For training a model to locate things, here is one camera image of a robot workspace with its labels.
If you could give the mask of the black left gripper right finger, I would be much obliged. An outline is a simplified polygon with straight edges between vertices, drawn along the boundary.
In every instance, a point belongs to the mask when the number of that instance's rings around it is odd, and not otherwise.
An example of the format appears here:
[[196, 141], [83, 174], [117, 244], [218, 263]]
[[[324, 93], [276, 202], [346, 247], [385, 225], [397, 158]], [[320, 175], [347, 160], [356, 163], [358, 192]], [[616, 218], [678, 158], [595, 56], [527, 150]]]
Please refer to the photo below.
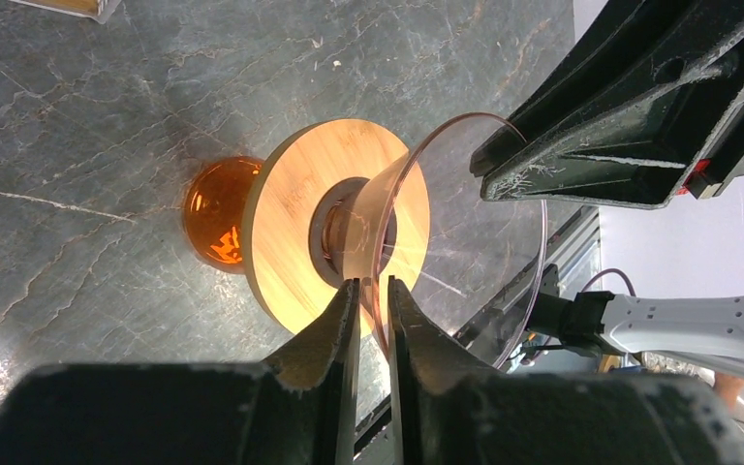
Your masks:
[[390, 278], [398, 464], [744, 464], [713, 391], [660, 374], [509, 375], [484, 363]]

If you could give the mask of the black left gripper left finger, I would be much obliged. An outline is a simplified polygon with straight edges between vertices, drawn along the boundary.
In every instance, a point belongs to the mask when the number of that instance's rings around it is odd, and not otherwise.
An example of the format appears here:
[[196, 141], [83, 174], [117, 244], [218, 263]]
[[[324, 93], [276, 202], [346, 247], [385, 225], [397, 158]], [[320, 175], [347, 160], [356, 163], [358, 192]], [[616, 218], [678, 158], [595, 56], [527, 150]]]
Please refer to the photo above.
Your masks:
[[359, 298], [261, 361], [38, 368], [0, 405], [0, 464], [349, 464]]

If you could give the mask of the wooden ring dripper stand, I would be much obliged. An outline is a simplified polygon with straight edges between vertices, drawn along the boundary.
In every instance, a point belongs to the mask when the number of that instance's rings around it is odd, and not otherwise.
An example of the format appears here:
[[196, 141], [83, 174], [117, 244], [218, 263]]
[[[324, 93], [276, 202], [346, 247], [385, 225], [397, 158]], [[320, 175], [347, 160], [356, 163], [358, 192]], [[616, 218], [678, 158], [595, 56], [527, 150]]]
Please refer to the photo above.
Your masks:
[[250, 288], [279, 325], [301, 332], [357, 279], [367, 335], [388, 322], [386, 280], [417, 283], [429, 230], [416, 155], [381, 125], [336, 119], [298, 131], [266, 159], [240, 244]]

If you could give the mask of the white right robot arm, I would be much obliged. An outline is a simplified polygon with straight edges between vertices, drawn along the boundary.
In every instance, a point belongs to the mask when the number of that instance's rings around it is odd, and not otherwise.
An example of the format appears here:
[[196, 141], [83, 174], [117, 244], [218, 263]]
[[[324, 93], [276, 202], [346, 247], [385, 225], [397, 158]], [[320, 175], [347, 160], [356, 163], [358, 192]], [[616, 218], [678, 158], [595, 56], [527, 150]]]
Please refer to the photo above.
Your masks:
[[[744, 1], [609, 1], [472, 155], [487, 202], [656, 209], [744, 175]], [[744, 378], [744, 296], [536, 294], [510, 315], [588, 354], [686, 354]]]

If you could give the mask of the clear pink glass dripper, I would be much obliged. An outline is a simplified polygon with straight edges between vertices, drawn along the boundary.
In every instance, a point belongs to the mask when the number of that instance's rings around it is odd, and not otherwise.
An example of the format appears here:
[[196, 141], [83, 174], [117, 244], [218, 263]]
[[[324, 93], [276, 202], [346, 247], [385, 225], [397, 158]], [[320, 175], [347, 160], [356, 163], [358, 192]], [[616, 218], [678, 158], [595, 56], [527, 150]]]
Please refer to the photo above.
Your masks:
[[389, 278], [401, 280], [448, 333], [462, 329], [516, 275], [539, 286], [545, 205], [502, 206], [481, 195], [482, 163], [494, 149], [523, 142], [506, 119], [467, 112], [324, 197], [314, 230], [323, 261], [359, 281], [361, 314], [382, 352], [389, 348]]

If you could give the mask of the amber glass carafe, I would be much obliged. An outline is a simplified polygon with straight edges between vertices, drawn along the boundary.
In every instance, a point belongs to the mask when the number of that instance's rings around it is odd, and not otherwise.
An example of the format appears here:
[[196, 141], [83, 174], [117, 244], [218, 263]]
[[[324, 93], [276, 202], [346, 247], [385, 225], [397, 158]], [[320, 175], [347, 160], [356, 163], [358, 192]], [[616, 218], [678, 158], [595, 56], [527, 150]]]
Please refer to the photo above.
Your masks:
[[244, 272], [242, 219], [263, 161], [251, 156], [221, 159], [201, 170], [182, 205], [186, 236], [202, 262], [231, 274]]

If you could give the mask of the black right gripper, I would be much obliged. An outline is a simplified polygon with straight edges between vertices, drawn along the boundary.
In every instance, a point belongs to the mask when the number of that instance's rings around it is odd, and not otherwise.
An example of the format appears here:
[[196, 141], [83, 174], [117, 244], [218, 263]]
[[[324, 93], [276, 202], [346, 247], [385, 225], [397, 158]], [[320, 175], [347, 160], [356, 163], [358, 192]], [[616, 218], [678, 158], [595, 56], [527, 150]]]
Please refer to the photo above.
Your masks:
[[480, 148], [486, 201], [639, 209], [744, 176], [744, 1], [610, 1]]

